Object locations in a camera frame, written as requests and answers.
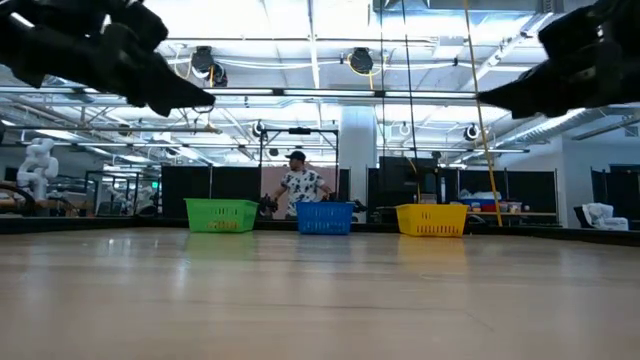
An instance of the patterned shirt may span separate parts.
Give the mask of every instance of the patterned shirt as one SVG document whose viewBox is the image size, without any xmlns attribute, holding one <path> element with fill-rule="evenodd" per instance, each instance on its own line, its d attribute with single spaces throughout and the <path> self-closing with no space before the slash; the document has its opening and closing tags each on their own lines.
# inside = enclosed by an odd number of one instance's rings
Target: patterned shirt
<svg viewBox="0 0 640 360">
<path fill-rule="evenodd" d="M 318 188 L 325 184 L 324 179 L 313 170 L 289 171 L 280 185 L 289 190 L 287 214 L 296 216 L 297 202 L 317 201 Z"/>
</svg>

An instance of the robotic arm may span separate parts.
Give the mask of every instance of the robotic arm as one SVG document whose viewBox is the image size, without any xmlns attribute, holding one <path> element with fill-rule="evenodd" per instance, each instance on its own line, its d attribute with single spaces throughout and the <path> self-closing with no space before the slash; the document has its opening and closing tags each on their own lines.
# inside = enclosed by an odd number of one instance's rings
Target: robotic arm
<svg viewBox="0 0 640 360">
<path fill-rule="evenodd" d="M 212 107 L 212 95 L 179 78 L 154 52 L 168 30 L 142 2 L 0 0 L 0 64 L 36 88 L 55 75 L 163 116 L 174 108 Z M 107 15 L 111 23 L 103 29 Z"/>
<path fill-rule="evenodd" d="M 640 2 L 599 0 L 538 34 L 548 59 L 516 81 L 481 92 L 514 119 L 640 101 Z"/>
</svg>

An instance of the red object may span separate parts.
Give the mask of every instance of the red object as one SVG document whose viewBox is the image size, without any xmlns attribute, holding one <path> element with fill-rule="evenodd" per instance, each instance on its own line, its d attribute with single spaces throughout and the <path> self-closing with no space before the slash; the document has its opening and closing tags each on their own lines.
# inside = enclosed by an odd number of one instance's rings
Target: red object
<svg viewBox="0 0 640 360">
<path fill-rule="evenodd" d="M 482 212 L 496 212 L 496 204 L 482 205 Z"/>
</svg>

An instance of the cap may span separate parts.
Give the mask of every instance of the cap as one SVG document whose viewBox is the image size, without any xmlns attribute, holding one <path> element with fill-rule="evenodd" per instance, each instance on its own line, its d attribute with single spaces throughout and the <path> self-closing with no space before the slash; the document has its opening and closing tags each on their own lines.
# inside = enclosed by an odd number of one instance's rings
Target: cap
<svg viewBox="0 0 640 360">
<path fill-rule="evenodd" d="M 285 157 L 287 159 L 295 159 L 295 160 L 301 160 L 301 161 L 305 161 L 307 159 L 307 156 L 302 152 L 302 151 L 294 151 L 289 155 L 285 155 Z"/>
</svg>

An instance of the white chair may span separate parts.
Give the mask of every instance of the white chair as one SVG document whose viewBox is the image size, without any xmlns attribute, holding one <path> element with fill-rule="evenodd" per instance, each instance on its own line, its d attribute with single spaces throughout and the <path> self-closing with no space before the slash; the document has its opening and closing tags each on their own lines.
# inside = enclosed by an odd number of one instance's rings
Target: white chair
<svg viewBox="0 0 640 360">
<path fill-rule="evenodd" d="M 606 204 L 582 205 L 586 220 L 594 228 L 600 230 L 629 231 L 629 221 L 625 218 L 613 217 L 613 206 Z"/>
</svg>

